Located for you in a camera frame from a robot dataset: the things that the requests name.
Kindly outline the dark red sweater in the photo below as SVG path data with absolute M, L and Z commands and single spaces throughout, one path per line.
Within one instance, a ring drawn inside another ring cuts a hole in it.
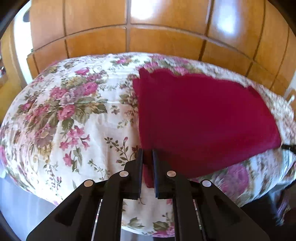
M 141 68 L 133 89 L 149 188 L 154 186 L 151 150 L 177 173 L 196 178 L 281 145 L 273 115 L 251 86 Z

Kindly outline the floral bedspread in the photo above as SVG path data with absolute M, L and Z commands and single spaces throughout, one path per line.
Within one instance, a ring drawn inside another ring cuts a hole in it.
M 292 107 L 281 96 L 227 69 L 149 53 L 92 55 L 46 68 L 14 99 L 1 124 L 1 162 L 17 185 L 53 204 L 84 180 L 107 180 L 137 158 L 139 70 L 203 74 L 253 87 L 273 115 L 281 145 L 295 143 Z M 212 181 L 243 206 L 295 180 L 295 154 L 267 150 L 213 173 Z

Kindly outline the wooden headboard panel wall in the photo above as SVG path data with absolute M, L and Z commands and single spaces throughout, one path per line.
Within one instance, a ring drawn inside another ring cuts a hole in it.
M 295 35 L 269 1 L 32 1 L 36 77 L 51 63 L 148 52 L 211 63 L 284 95 L 295 75 Z

